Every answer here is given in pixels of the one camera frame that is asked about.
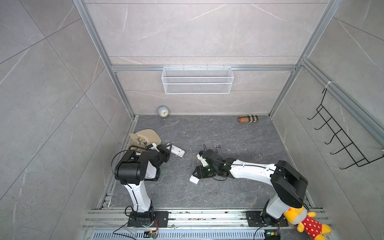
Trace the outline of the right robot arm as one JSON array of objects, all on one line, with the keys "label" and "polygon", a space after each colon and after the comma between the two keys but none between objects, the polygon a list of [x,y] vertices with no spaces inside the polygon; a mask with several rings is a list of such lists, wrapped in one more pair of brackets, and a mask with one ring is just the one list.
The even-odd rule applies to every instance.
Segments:
[{"label": "right robot arm", "polygon": [[272,186],[276,195],[267,201],[260,213],[264,225],[279,222],[289,208],[307,208],[304,203],[308,180],[288,162],[255,164],[241,160],[223,159],[213,150],[200,151],[197,155],[202,165],[196,167],[190,181],[197,184],[200,179],[223,177],[225,179],[248,179]]}]

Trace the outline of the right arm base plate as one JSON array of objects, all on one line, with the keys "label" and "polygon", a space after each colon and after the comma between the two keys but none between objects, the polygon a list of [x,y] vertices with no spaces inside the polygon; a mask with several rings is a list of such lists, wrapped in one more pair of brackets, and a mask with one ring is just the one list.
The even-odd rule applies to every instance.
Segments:
[{"label": "right arm base plate", "polygon": [[284,216],[274,219],[262,211],[246,211],[246,220],[249,227],[288,227],[289,223]]}]

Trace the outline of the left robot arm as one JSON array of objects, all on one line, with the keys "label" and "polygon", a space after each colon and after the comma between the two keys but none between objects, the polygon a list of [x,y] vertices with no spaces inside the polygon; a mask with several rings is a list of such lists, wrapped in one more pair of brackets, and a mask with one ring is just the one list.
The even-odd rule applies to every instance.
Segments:
[{"label": "left robot arm", "polygon": [[152,146],[139,153],[134,150],[123,150],[124,155],[111,167],[115,179],[129,192],[133,202],[131,218],[148,227],[155,221],[155,212],[151,199],[147,194],[145,181],[157,181],[160,166],[166,163],[171,155],[172,145]]}]

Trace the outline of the white battery cover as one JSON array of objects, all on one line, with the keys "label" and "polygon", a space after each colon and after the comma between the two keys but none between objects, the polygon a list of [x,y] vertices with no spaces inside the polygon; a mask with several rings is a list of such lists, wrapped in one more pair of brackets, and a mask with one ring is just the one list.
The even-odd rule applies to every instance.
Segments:
[{"label": "white battery cover", "polygon": [[198,178],[195,177],[195,176],[191,176],[190,179],[189,179],[190,182],[192,182],[192,183],[194,183],[194,184],[196,184],[196,185],[198,184],[199,180],[200,180],[200,179],[198,179]]}]

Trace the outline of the white remote control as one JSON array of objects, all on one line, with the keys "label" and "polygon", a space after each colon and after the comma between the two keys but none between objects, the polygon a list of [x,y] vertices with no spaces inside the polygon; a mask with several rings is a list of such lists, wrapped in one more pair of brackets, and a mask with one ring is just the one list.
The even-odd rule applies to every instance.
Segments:
[{"label": "white remote control", "polygon": [[180,149],[179,147],[172,146],[171,147],[171,153],[182,158],[185,154],[185,151]]}]

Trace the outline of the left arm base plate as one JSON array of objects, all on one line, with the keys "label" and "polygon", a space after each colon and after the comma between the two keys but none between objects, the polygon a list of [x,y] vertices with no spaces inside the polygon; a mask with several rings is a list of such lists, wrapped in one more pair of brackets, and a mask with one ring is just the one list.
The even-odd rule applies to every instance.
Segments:
[{"label": "left arm base plate", "polygon": [[127,224],[128,227],[160,227],[166,228],[168,226],[169,212],[167,211],[155,211],[155,212],[145,212],[145,213],[136,213],[133,212],[130,214],[130,220]]}]

